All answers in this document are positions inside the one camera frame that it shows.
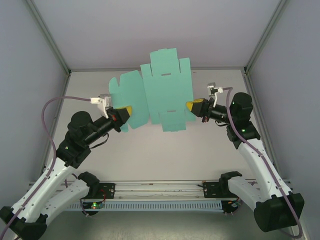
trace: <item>grey wall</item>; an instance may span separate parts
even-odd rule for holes
[[[1,208],[17,201],[40,172],[47,141],[42,106],[61,94],[66,75],[22,0],[0,1],[0,33]],[[49,126],[56,107],[47,110]]]
[[[320,235],[319,14],[320,1],[292,0],[251,71],[280,170],[305,199],[311,239]]]
[[[71,69],[130,68],[177,48],[193,67],[243,66],[279,0],[34,0]]]

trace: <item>wire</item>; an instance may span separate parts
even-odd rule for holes
[[[75,179],[78,179],[77,175],[75,175],[74,173],[71,173],[72,176],[75,177]],[[64,185],[65,185],[65,188],[67,189],[68,188],[68,182],[67,182],[67,179],[64,180]]]
[[[90,149],[95,149],[103,144],[105,144],[109,139],[109,133],[106,134],[106,140],[104,140],[103,142],[98,143],[97,145],[94,145],[93,147],[90,147]]]
[[[103,203],[106,201],[107,195],[103,189],[100,189],[99,192],[103,192],[103,201],[102,201],[102,203]]]
[[[228,93],[227,93],[227,95],[226,95],[226,112],[227,112],[227,115],[228,115],[229,122],[230,122],[230,124],[231,124],[232,130],[234,131],[234,133],[236,134],[236,136],[237,136],[243,143],[247,144],[250,148],[252,148],[252,149],[262,158],[264,164],[266,165],[266,167],[267,167],[268,171],[270,172],[270,174],[271,174],[271,176],[272,176],[272,178],[273,178],[276,186],[278,187],[279,191],[281,192],[281,194],[282,194],[282,196],[283,196],[286,204],[288,205],[288,207],[289,207],[289,209],[290,209],[290,211],[291,211],[291,213],[292,213],[292,215],[293,215],[293,217],[294,217],[294,219],[295,219],[295,221],[296,221],[296,223],[297,223],[297,225],[298,225],[298,228],[299,228],[299,234],[298,234],[298,235],[291,235],[291,234],[289,234],[289,233],[287,233],[287,232],[285,232],[285,231],[283,231],[283,230],[281,230],[281,229],[280,229],[280,231],[281,231],[283,234],[285,234],[285,235],[287,235],[287,236],[289,236],[289,237],[291,237],[291,238],[300,239],[300,238],[303,236],[303,229],[302,229],[300,220],[299,220],[299,218],[298,218],[298,216],[297,216],[297,214],[296,214],[296,211],[295,211],[294,208],[292,207],[292,205],[291,205],[291,203],[290,203],[290,201],[289,201],[289,199],[288,199],[285,191],[282,189],[282,187],[281,187],[281,185],[280,185],[280,183],[279,183],[279,181],[278,181],[278,178],[275,176],[274,172],[272,171],[272,169],[271,169],[271,167],[270,167],[267,159],[266,159],[265,156],[262,154],[262,152],[259,151],[259,149],[257,149],[257,148],[256,148],[255,146],[253,146],[250,142],[248,142],[246,139],[244,139],[244,138],[239,134],[239,132],[238,132],[237,129],[236,129],[236,126],[235,126],[235,124],[234,124],[234,122],[233,122],[233,119],[232,119],[232,117],[231,117],[231,112],[230,112],[230,94],[231,94],[232,89],[234,89],[234,88],[233,88],[233,87],[225,87],[225,88],[223,88],[224,91],[225,91],[225,90],[228,90]]]
[[[23,210],[23,208],[25,208],[25,206],[28,204],[28,202],[32,199],[32,197],[38,192],[38,190],[42,187],[42,185],[45,183],[45,181],[48,179],[48,177],[50,176],[52,170],[55,167],[56,164],[56,159],[57,159],[57,149],[56,149],[56,145],[54,143],[54,140],[52,139],[49,130],[46,126],[46,122],[45,122],[45,111],[47,106],[56,101],[56,100],[60,100],[60,99],[75,99],[75,100],[80,100],[80,101],[86,101],[86,102],[90,102],[91,100],[89,98],[81,98],[81,97],[75,97],[75,96],[58,96],[58,97],[54,97],[52,99],[50,99],[49,101],[47,101],[45,103],[45,105],[42,108],[42,112],[41,112],[41,123],[42,123],[42,127],[47,135],[47,137],[49,138],[49,141],[51,143],[52,146],[52,150],[53,150],[53,158],[52,158],[52,163],[51,166],[48,170],[48,172],[46,173],[46,177],[44,177],[42,179],[42,181],[39,183],[38,186],[36,186],[36,188],[33,190],[33,192],[27,197],[27,199],[24,201],[24,203],[21,205],[21,208],[19,208],[17,210],[17,212],[15,213],[15,215],[13,215],[13,217],[10,219],[10,221],[7,223],[7,225],[5,225],[2,233],[0,234],[0,240],[3,240],[5,237],[5,234],[7,232],[7,230],[10,228],[10,225],[13,223],[13,221],[17,218],[17,216],[21,213],[21,211]]]
[[[215,124],[216,124],[218,127],[225,127],[225,126],[228,126],[228,125],[229,125],[228,123],[218,124],[218,121],[217,121],[217,120],[215,120],[214,122],[215,122]]]
[[[84,203],[82,202],[82,199],[80,198],[79,200],[80,200],[80,206],[82,208],[82,212],[84,213],[85,217],[88,217],[89,213],[86,212]]]

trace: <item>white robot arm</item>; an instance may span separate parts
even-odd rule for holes
[[[102,96],[91,99],[93,104],[103,108],[107,105],[105,101],[106,98]],[[56,159],[47,165],[44,173],[17,203],[0,210],[0,218],[21,239],[38,240],[52,220],[65,208],[84,198],[89,192],[93,192],[91,195],[94,196],[99,190],[99,180],[89,172],[81,173],[70,187],[53,195],[58,186],[90,154],[90,145],[108,135],[112,129],[120,132],[120,127],[127,122],[131,112],[130,106],[121,109],[110,107],[101,110],[102,117],[94,122],[85,111],[75,113],[67,126],[68,132],[64,140],[56,150]]]
[[[210,194],[216,191],[220,195],[234,194],[239,197],[253,210],[255,221],[264,232],[295,226],[299,222],[304,199],[300,193],[293,194],[270,161],[258,131],[250,121],[253,110],[251,96],[238,92],[229,108],[217,104],[217,95],[230,89],[210,83],[208,91],[213,98],[196,99],[187,102],[186,106],[194,115],[202,118],[203,123],[210,119],[217,124],[224,123],[219,126],[226,126],[229,140],[247,162],[256,177],[259,190],[251,186],[239,172],[233,171],[222,174],[217,185],[212,183]],[[206,186],[207,183],[204,183],[201,187],[208,191]]]

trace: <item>white bracket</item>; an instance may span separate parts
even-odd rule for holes
[[[222,94],[224,92],[222,87],[216,87],[215,82],[209,83],[207,86],[209,97],[214,99],[213,107],[216,107],[218,101],[218,94]]]
[[[92,104],[98,105],[100,114],[108,119],[107,109],[112,107],[110,94],[100,94],[99,97],[91,97],[90,100]]]

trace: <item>white floor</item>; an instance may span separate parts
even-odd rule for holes
[[[108,93],[109,80],[119,79],[121,73],[73,72],[66,95],[90,98]],[[246,92],[240,70],[193,70],[192,81],[194,98],[208,98],[207,84],[211,82],[234,87],[233,94]],[[219,95],[219,104],[226,105],[226,95]],[[54,136],[57,146],[64,139],[71,116],[78,111],[89,112],[93,121],[100,117],[96,105],[66,99]],[[151,124],[129,129],[128,133],[111,131],[108,142],[93,149],[77,171],[88,171],[101,181],[210,180],[229,171],[255,179],[229,141],[226,128],[216,126],[213,120],[201,123],[200,118],[179,132],[162,132],[161,125]]]

